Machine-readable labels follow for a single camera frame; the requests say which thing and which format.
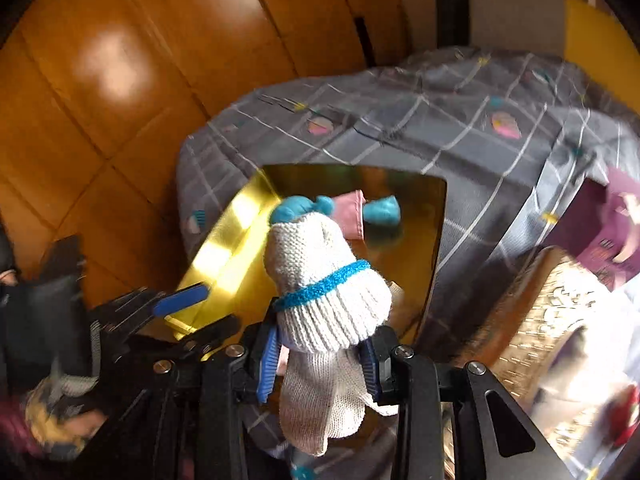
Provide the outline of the white knitted glove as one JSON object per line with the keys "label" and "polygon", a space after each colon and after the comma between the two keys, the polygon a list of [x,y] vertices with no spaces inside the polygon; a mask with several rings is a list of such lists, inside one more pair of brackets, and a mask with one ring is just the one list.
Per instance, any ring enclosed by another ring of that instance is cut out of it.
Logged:
{"label": "white knitted glove", "polygon": [[357,347],[387,321],[392,293],[337,223],[318,212],[271,226],[264,263],[288,348],[280,426],[299,451],[321,456],[330,440],[356,434],[375,406]]}

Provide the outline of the gold open box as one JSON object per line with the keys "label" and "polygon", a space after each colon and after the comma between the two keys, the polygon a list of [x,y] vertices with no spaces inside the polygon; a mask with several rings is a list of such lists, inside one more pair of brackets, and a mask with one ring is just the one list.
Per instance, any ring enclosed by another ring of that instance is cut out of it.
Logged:
{"label": "gold open box", "polygon": [[[352,191],[368,200],[395,197],[398,226],[366,226],[360,240],[346,240],[336,223],[318,212],[270,226],[270,214],[291,196]],[[165,320],[180,336],[228,314],[247,326],[262,319],[283,280],[300,289],[302,278],[317,283],[346,264],[366,260],[394,295],[387,323],[412,344],[430,302],[446,198],[446,181],[426,174],[368,166],[265,166],[232,198],[180,283],[204,283],[208,297]]]}

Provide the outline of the blue and pink sock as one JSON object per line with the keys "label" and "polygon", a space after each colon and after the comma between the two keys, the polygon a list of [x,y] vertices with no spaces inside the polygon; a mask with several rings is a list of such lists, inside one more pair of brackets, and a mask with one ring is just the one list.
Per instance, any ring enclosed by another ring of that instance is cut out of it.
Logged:
{"label": "blue and pink sock", "polygon": [[292,222],[312,212],[336,222],[346,240],[364,240],[366,226],[397,228],[401,220],[395,196],[367,200],[361,190],[355,190],[333,197],[319,195],[314,200],[301,195],[288,196],[273,209],[269,224]]}

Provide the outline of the purple cardboard box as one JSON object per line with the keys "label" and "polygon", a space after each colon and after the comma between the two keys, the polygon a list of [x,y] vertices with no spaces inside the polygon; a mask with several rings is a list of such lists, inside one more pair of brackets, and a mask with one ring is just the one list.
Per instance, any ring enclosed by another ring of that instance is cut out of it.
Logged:
{"label": "purple cardboard box", "polygon": [[546,238],[609,290],[639,274],[639,182],[608,168],[608,182],[582,182]]}

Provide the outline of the wooden wardrobe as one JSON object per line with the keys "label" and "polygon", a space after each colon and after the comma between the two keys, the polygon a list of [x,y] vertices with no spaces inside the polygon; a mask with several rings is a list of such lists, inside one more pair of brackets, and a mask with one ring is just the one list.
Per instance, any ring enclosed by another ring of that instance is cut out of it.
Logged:
{"label": "wooden wardrobe", "polygon": [[1,39],[1,218],[28,278],[80,234],[90,304],[179,281],[175,171],[190,133],[250,90],[407,50],[400,0],[23,6]]}

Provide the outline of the grey yellow blue headboard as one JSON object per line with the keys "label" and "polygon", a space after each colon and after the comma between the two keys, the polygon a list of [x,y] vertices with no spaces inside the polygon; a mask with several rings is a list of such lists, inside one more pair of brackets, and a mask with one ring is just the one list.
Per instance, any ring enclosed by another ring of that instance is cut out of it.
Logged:
{"label": "grey yellow blue headboard", "polygon": [[616,18],[582,0],[470,0],[475,47],[555,55],[639,109],[639,50]]}

